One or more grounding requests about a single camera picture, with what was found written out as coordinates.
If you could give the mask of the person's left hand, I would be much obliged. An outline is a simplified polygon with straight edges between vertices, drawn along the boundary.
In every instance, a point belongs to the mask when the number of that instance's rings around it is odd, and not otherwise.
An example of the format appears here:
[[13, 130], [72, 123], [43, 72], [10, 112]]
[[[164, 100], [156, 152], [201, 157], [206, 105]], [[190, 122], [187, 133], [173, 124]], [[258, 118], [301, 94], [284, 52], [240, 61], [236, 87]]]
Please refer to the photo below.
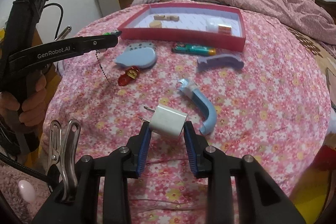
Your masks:
[[1, 117], [13, 131], [24, 127], [35, 127], [42, 123], [46, 115], [46, 77], [41, 75], [35, 85], [35, 92], [22, 104], [8, 92], [1, 92]]

